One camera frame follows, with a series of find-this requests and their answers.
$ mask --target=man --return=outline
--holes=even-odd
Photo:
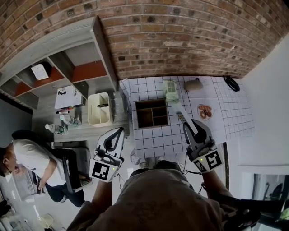
[[[215,194],[197,194],[178,164],[161,160],[153,170],[141,161],[112,205],[112,183],[98,182],[91,202],[85,202],[67,231],[182,230],[215,231],[232,208]],[[207,191],[232,196],[215,171],[203,174]]]
[[[76,158],[70,158],[68,164],[70,169],[77,169]],[[27,170],[41,177],[38,189],[46,186],[53,201],[64,202],[68,198],[77,207],[83,204],[82,190],[75,194],[70,194],[67,190],[62,160],[44,147],[28,139],[17,139],[8,147],[0,148],[1,176],[5,177],[12,172],[23,174]],[[77,171],[70,171],[70,181],[73,188],[81,186]]]

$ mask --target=plastic water bottle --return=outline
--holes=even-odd
[[[45,125],[45,128],[54,134],[65,135],[66,133],[68,133],[68,130],[66,127],[62,127],[62,126],[55,125],[55,124]]]
[[[76,119],[70,115],[61,115],[60,119],[68,126],[78,127],[81,125],[81,121],[79,119]]]

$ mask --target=brick wall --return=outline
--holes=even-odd
[[[42,36],[96,15],[120,79],[242,77],[289,31],[282,0],[0,0],[0,68]]]

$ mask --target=brown shirt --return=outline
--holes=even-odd
[[[96,214],[85,202],[68,231],[222,230],[225,211],[189,187],[177,170],[156,169],[128,179],[117,202]]]

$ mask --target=orange shelf panel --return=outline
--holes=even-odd
[[[23,93],[29,92],[30,90],[32,90],[31,87],[29,87],[27,84],[23,82],[20,82],[17,84],[14,97],[17,97],[19,95],[22,95]]]
[[[64,79],[64,77],[60,74],[60,72],[55,67],[52,67],[49,78],[42,79],[42,80],[36,80],[34,85],[33,85],[33,88],[38,88],[38,87],[41,87],[43,85],[53,83],[53,82],[60,80],[60,79]]]
[[[96,77],[106,76],[107,72],[102,61],[95,61],[76,66],[73,73],[72,82],[80,82]]]

